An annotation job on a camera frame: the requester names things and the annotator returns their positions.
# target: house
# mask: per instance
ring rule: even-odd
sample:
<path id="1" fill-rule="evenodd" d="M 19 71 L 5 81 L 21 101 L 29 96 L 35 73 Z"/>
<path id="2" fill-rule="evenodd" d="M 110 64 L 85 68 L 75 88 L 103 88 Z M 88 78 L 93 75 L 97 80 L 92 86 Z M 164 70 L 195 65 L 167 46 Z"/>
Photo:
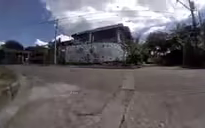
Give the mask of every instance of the house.
<path id="1" fill-rule="evenodd" d="M 73 34 L 73 41 L 64 42 L 60 56 L 66 63 L 105 63 L 124 61 L 123 43 L 132 40 L 123 24 L 106 26 Z"/>

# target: road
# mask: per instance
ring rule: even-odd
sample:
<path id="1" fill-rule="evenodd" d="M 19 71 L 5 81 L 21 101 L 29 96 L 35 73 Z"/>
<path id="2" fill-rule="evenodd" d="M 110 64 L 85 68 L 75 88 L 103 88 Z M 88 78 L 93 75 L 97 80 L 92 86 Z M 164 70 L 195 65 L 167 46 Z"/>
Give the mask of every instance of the road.
<path id="1" fill-rule="evenodd" d="M 6 128 L 205 128 L 205 70 L 9 68 L 25 79 Z"/>

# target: sky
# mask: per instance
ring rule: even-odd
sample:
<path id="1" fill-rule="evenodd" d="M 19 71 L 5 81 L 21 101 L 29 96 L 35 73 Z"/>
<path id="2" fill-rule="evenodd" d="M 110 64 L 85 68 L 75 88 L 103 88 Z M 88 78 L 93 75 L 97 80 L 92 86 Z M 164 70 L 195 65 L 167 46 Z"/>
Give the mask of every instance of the sky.
<path id="1" fill-rule="evenodd" d="M 195 4 L 205 18 L 205 0 Z M 173 28 L 185 19 L 190 23 L 189 16 L 176 0 L 0 0 L 0 44 L 6 40 L 24 46 L 44 44 L 54 37 L 53 22 L 44 21 L 57 18 L 59 35 L 123 23 L 137 37 Z"/>

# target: roof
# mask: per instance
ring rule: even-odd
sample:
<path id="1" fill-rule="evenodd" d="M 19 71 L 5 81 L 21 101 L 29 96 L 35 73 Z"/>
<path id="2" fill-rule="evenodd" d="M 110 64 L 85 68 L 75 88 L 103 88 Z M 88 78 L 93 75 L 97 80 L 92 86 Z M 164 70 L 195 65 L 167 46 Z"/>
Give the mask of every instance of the roof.
<path id="1" fill-rule="evenodd" d="M 92 30 L 78 32 L 78 33 L 73 34 L 72 36 L 81 35 L 81 34 L 85 34 L 85 33 L 89 33 L 89 32 L 97 32 L 97 31 L 103 31 L 103 30 L 108 30 L 108 29 L 113 29 L 113 28 L 120 28 L 120 27 L 124 27 L 124 25 L 123 24 L 116 24 L 116 25 L 100 27 L 100 28 L 96 28 L 96 29 L 92 29 Z"/>

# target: wall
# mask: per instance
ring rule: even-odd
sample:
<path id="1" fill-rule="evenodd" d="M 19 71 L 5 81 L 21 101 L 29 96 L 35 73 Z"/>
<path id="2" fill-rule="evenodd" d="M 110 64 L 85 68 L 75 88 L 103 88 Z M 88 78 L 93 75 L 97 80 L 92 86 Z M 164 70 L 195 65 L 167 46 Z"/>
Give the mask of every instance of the wall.
<path id="1" fill-rule="evenodd" d="M 68 63 L 123 61 L 124 51 L 117 43 L 92 43 L 67 46 L 62 55 Z"/>

